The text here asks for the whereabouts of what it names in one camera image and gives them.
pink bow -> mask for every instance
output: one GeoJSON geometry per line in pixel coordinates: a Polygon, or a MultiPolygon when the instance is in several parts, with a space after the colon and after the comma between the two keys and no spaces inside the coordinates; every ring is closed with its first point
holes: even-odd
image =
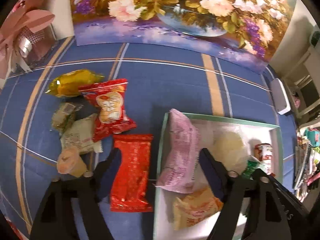
{"type": "Polygon", "coordinates": [[[8,71],[9,57],[13,50],[15,38],[23,27],[36,33],[43,30],[54,19],[54,14],[45,10],[30,10],[40,6],[43,0],[26,0],[23,7],[12,12],[0,28],[0,78],[5,79],[8,71]]]}

beige snack packet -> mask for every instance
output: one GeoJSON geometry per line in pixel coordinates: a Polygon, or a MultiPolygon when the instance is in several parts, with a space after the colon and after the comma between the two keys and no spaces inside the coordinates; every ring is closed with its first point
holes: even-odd
{"type": "Polygon", "coordinates": [[[101,141],[95,143],[92,141],[93,123],[96,118],[97,114],[92,114],[75,121],[60,138],[62,149],[74,146],[78,149],[79,154],[93,151],[96,153],[103,152],[101,141]]]}
{"type": "Polygon", "coordinates": [[[220,211],[223,203],[209,187],[198,190],[173,202],[174,230],[191,227],[220,211]]]}

green packet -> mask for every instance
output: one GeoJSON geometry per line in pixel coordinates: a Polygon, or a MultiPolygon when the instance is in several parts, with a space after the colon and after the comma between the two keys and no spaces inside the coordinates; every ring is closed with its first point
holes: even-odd
{"type": "Polygon", "coordinates": [[[246,179],[250,179],[251,174],[257,169],[257,167],[260,165],[260,163],[254,162],[254,161],[248,161],[248,166],[242,172],[242,177],[246,179]]]}

vase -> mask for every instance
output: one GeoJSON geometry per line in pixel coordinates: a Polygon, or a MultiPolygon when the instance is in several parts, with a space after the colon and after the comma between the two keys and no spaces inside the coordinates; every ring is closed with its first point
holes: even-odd
{"type": "Polygon", "coordinates": [[[163,6],[162,9],[165,11],[165,15],[160,13],[157,14],[158,18],[165,24],[169,25],[173,29],[183,34],[191,36],[202,36],[202,37],[217,37],[227,33],[219,23],[217,23],[215,17],[212,15],[204,15],[197,12],[181,9],[180,5],[176,6],[163,6]],[[199,26],[197,24],[187,25],[180,17],[183,14],[192,13],[196,14],[196,17],[201,17],[205,20],[205,26],[199,26]]]}

white wall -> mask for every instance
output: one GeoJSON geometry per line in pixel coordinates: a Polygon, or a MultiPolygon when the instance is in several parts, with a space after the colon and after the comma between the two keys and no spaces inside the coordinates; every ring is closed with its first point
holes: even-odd
{"type": "MultiPolygon", "coordinates": [[[[297,0],[289,27],[273,55],[270,66],[280,75],[284,75],[291,66],[302,57],[310,46],[309,36],[312,32],[315,20],[301,0],[297,0]]],[[[295,74],[304,75],[304,69],[295,74]]]]}
{"type": "MultiPolygon", "coordinates": [[[[58,39],[74,35],[70,0],[47,0],[46,9],[55,14],[52,25],[58,39]]],[[[297,0],[290,25],[270,65],[281,76],[307,51],[308,38],[316,24],[313,17],[301,2],[297,0]]]]}
{"type": "Polygon", "coordinates": [[[70,0],[47,0],[44,9],[52,12],[56,16],[52,26],[57,39],[74,35],[70,0]]]}

